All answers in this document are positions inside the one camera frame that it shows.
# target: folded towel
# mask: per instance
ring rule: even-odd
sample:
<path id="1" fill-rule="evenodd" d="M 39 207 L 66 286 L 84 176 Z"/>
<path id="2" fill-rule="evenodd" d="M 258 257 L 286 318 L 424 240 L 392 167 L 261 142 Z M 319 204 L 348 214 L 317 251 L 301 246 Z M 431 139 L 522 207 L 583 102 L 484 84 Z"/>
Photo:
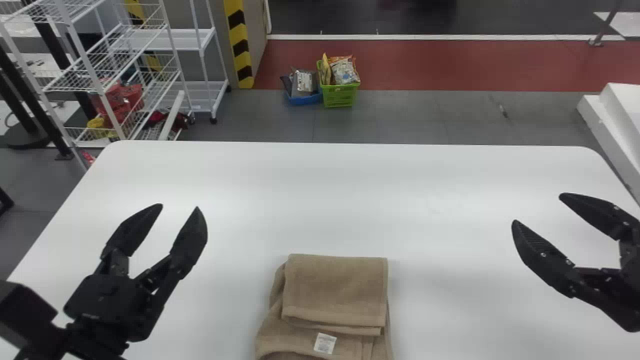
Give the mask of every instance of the folded towel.
<path id="1" fill-rule="evenodd" d="M 387 318 L 387 259 L 291 254 L 282 318 L 292 325 L 379 336 Z"/>
<path id="2" fill-rule="evenodd" d="M 293 254 L 275 275 L 258 360 L 392 360 L 387 260 Z M 334 337 L 330 352 L 319 337 Z"/>

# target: hazard stripe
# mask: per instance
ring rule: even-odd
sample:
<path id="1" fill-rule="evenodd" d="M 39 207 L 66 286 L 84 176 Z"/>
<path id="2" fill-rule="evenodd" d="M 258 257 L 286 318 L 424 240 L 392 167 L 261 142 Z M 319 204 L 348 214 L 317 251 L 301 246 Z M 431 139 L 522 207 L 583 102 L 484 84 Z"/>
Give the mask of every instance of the hazard stripe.
<path id="1" fill-rule="evenodd" d="M 140 5 L 140 0 L 125 0 L 124 4 L 125 8 L 127 9 L 127 13 L 129 13 L 129 19 L 131 20 L 132 24 L 142 25 L 145 23 L 147 17 L 145 16 L 145 12 L 142 9 L 142 5 Z M 155 53 L 153 53 L 152 51 L 145 51 L 143 56 L 145 57 L 147 65 L 149 66 L 149 69 L 147 71 L 162 71 L 163 66 L 155 56 Z"/>
<path id="2" fill-rule="evenodd" d="M 253 87 L 253 69 L 249 54 L 249 34 L 244 19 L 243 0 L 225 0 L 229 42 L 234 54 L 234 68 L 240 88 Z"/>

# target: yellow item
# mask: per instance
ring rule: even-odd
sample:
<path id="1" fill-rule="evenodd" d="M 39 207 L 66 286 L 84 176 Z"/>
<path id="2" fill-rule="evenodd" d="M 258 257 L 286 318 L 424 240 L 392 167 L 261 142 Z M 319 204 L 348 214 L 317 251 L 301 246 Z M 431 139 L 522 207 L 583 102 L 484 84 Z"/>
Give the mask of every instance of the yellow item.
<path id="1" fill-rule="evenodd" d="M 101 129 L 104 127 L 104 118 L 102 118 L 101 116 L 96 116 L 93 119 L 89 120 L 89 122 L 86 123 L 86 126 L 93 129 Z"/>
<path id="2" fill-rule="evenodd" d="M 89 135 L 92 138 L 95 138 L 95 139 L 104 138 L 109 134 L 108 130 L 102 130 L 105 128 L 105 125 L 104 125 L 104 118 L 101 117 L 100 115 L 89 120 L 86 123 L 86 126 L 90 129 L 99 129 L 99 130 L 87 130 L 88 132 L 87 135 Z"/>
<path id="3" fill-rule="evenodd" d="M 320 68 L 320 79 L 322 80 L 322 85 L 331 84 L 331 67 L 329 66 L 329 61 L 327 60 L 326 53 L 322 54 L 322 67 Z"/>

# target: red item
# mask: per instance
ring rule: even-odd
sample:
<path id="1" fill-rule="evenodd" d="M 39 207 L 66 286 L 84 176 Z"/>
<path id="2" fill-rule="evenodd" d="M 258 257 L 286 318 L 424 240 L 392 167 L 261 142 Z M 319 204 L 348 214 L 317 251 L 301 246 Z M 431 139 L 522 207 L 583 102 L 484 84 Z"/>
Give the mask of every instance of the red item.
<path id="1" fill-rule="evenodd" d="M 111 87 L 109 88 L 109 90 L 107 90 L 104 95 L 107 98 L 107 101 L 109 102 L 109 105 L 112 108 L 116 108 L 118 105 L 122 105 L 124 104 L 124 96 L 122 96 L 121 94 L 122 92 L 122 86 L 120 86 L 120 80 L 116 81 L 115 84 L 111 85 Z M 99 113 L 106 113 L 106 109 L 104 107 L 104 104 L 102 103 L 102 99 L 100 98 L 100 95 L 98 94 L 93 94 L 90 95 L 90 99 L 91 99 L 91 103 L 93 104 L 93 107 L 99 112 Z"/>
<path id="2" fill-rule="evenodd" d="M 153 125 L 156 125 L 157 123 L 159 123 L 160 121 L 166 119 L 166 117 L 169 115 L 169 113 L 163 113 L 160 111 L 154 111 L 151 116 L 149 116 L 149 119 L 147 120 L 147 123 L 145 124 L 145 127 L 152 127 Z"/>
<path id="3" fill-rule="evenodd" d="M 131 112 L 131 106 L 128 103 L 123 102 L 121 105 L 114 106 L 112 108 L 113 114 L 116 115 L 116 119 L 118 120 L 118 124 L 122 124 L 124 120 L 127 118 L 127 115 Z M 100 113 L 100 115 L 104 118 L 104 123 L 108 128 L 113 128 L 113 123 L 109 118 L 109 115 L 105 113 Z"/>
<path id="4" fill-rule="evenodd" d="M 84 150 L 80 150 L 82 156 L 84 157 L 84 159 L 86 160 L 86 162 L 89 163 L 89 166 L 93 165 L 93 163 L 95 163 L 95 158 L 89 154 L 88 152 L 84 151 Z"/>
<path id="5" fill-rule="evenodd" d="M 145 101 L 142 100 L 142 85 L 141 84 L 133 84 L 130 86 L 122 87 L 120 94 L 129 101 L 129 105 L 133 109 L 133 111 L 142 110 L 145 106 Z"/>

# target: towel label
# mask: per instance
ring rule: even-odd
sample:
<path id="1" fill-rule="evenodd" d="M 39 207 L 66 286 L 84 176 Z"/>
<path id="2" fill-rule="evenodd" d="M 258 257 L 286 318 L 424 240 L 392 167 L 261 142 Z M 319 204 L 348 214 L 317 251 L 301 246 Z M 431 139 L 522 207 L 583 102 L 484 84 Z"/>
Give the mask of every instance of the towel label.
<path id="1" fill-rule="evenodd" d="M 314 351 L 323 352 L 325 354 L 333 354 L 333 347 L 335 346 L 335 340 L 337 340 L 335 336 L 323 334 L 322 332 L 318 332 L 318 337 L 316 338 L 316 345 L 314 346 Z"/>

